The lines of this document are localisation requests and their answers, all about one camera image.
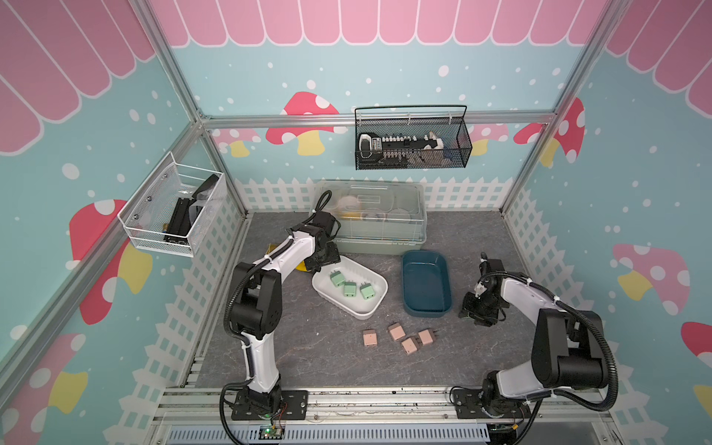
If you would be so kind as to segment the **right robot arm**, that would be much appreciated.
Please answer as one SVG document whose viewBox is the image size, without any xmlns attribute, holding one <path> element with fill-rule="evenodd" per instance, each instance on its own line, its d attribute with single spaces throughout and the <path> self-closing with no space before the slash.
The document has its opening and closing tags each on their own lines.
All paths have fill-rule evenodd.
<svg viewBox="0 0 712 445">
<path fill-rule="evenodd" d="M 480 279 L 465 294 L 461 318 L 492 327 L 517 308 L 535 326 L 530 359 L 492 371 L 478 393 L 482 411 L 501 417 L 527 402 L 562 397 L 595 412 L 614 407 L 619 372 L 603 321 L 594 311 L 579 311 L 522 273 L 508 272 L 500 260 L 480 257 Z"/>
</svg>

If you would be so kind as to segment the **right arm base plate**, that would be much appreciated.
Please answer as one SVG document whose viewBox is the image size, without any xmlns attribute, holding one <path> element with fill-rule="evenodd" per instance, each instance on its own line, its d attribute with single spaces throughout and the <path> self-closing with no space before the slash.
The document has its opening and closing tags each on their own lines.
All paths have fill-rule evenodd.
<svg viewBox="0 0 712 445">
<path fill-rule="evenodd" d="M 476 388 L 452 387 L 448 395 L 459 419 L 504 419 L 512 421 L 530 418 L 530 408 L 522 400 L 511 400 Z"/>
</svg>

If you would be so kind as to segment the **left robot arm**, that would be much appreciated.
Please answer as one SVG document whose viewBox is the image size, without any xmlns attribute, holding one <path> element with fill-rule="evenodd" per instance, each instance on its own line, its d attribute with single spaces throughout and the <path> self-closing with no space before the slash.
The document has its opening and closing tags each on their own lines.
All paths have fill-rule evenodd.
<svg viewBox="0 0 712 445">
<path fill-rule="evenodd" d="M 334 238 L 341 224 L 326 211 L 331 198 L 332 192 L 324 191 L 311 214 L 287 230 L 285 241 L 261 259 L 239 263 L 233 270 L 222 326 L 242 343 L 247 364 L 246 381 L 224 387 L 237 393 L 228 404 L 236 412 L 273 417 L 282 408 L 274 332 L 283 313 L 283 283 L 300 264 L 314 274 L 340 262 Z"/>
</svg>

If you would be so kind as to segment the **green plug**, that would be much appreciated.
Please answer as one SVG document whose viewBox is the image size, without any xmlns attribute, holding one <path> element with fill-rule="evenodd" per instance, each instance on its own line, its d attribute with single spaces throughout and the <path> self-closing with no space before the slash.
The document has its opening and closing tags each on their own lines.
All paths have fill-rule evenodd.
<svg viewBox="0 0 712 445">
<path fill-rule="evenodd" d="M 346 278 L 341 271 L 335 271 L 329 276 L 331 283 L 335 287 L 342 287 L 346 284 Z"/>
<path fill-rule="evenodd" d="M 364 300 L 371 300 L 374 296 L 376 296 L 376 291 L 370 283 L 361 285 L 359 291 Z"/>
<path fill-rule="evenodd" d="M 346 298 L 354 298 L 357 294 L 358 286 L 354 282 L 346 282 L 343 285 L 343 295 Z"/>
</svg>

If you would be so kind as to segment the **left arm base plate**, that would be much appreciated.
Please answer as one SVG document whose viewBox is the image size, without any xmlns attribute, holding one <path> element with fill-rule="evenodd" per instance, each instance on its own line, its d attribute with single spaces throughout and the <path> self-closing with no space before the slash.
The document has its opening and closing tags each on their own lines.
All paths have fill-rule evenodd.
<svg viewBox="0 0 712 445">
<path fill-rule="evenodd" d="M 270 393 L 243 389 L 235 400 L 229 402 L 231 419 L 247 420 L 304 420 L 306 418 L 309 392 L 305 390 L 282 390 Z"/>
</svg>

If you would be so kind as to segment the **white plastic tray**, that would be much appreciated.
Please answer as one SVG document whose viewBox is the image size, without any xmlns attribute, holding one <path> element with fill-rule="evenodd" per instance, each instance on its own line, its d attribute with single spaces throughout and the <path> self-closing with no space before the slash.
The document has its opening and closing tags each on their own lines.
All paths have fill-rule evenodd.
<svg viewBox="0 0 712 445">
<path fill-rule="evenodd" d="M 358 320 L 371 318 L 389 290 L 383 276 L 346 256 L 323 267 L 311 284 L 322 298 Z"/>
</svg>

